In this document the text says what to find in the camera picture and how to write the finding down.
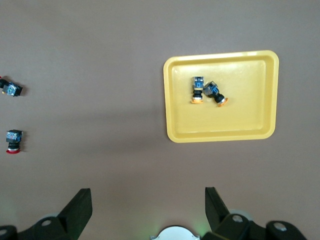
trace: yellow tray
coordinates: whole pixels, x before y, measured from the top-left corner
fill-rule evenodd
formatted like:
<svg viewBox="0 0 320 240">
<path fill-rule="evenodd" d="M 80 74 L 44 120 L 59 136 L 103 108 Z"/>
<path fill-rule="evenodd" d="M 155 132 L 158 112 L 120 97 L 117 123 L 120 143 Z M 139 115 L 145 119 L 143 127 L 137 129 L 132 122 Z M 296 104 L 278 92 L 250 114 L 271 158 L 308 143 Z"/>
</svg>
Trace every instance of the yellow tray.
<svg viewBox="0 0 320 240">
<path fill-rule="evenodd" d="M 163 67 L 167 134 L 176 143 L 265 139 L 276 125 L 278 56 L 270 50 L 175 56 Z M 214 81 L 228 102 L 203 95 L 193 77 Z"/>
</svg>

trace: red base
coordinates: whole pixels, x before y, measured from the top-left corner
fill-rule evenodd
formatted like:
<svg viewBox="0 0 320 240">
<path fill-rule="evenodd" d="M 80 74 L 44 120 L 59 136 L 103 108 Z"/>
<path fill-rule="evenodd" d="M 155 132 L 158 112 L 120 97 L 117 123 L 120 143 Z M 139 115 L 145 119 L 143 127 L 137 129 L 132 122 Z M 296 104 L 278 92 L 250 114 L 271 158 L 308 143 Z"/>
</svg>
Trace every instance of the red base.
<svg viewBox="0 0 320 240">
<path fill-rule="evenodd" d="M 6 153 L 7 153 L 7 154 L 18 154 L 18 153 L 20 153 L 20 149 L 15 150 L 15 151 L 7 150 Z"/>
</svg>

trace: tray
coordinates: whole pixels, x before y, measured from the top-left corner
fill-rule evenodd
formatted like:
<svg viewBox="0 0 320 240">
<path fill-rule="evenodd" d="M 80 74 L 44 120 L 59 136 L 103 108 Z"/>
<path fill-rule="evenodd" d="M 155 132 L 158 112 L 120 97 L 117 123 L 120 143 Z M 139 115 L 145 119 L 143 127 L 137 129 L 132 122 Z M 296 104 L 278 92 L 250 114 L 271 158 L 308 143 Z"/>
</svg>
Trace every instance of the tray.
<svg viewBox="0 0 320 240">
<path fill-rule="evenodd" d="M 270 50 L 175 56 L 163 67 L 167 134 L 176 143 L 270 137 L 276 125 L 278 56 Z M 228 102 L 203 94 L 192 104 L 193 77 L 214 81 Z"/>
</svg>

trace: gray surface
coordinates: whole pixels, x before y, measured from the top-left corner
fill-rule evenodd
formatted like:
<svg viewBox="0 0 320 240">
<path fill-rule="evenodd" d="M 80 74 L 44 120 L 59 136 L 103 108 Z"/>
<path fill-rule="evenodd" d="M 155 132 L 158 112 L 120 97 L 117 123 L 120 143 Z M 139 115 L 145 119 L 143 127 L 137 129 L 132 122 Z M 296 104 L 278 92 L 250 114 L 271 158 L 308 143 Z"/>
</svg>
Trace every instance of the gray surface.
<svg viewBox="0 0 320 240">
<path fill-rule="evenodd" d="M 2 0 L 0 225 L 23 230 L 90 187 L 81 240 L 147 240 L 179 224 L 203 235 L 205 187 L 265 225 L 318 239 L 319 1 Z M 171 142 L 163 64 L 172 56 L 278 54 L 276 129 L 265 140 Z M 23 152 L 5 153 L 9 129 Z"/>
</svg>

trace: gray table surface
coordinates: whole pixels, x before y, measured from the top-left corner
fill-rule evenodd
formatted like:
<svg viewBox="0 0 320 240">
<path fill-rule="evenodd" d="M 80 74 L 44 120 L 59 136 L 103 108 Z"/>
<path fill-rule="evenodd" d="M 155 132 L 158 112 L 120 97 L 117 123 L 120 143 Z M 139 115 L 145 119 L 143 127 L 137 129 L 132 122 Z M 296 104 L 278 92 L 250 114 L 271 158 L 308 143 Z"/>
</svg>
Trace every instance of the gray table surface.
<svg viewBox="0 0 320 240">
<path fill-rule="evenodd" d="M 320 236 L 320 2 L 1 0 L 0 225 L 20 231 L 91 188 L 80 240 L 147 240 L 168 225 L 203 235 L 205 187 L 226 205 Z M 173 56 L 272 50 L 274 134 L 178 144 L 166 133 Z M 6 131 L 23 152 L 6 154 Z"/>
</svg>

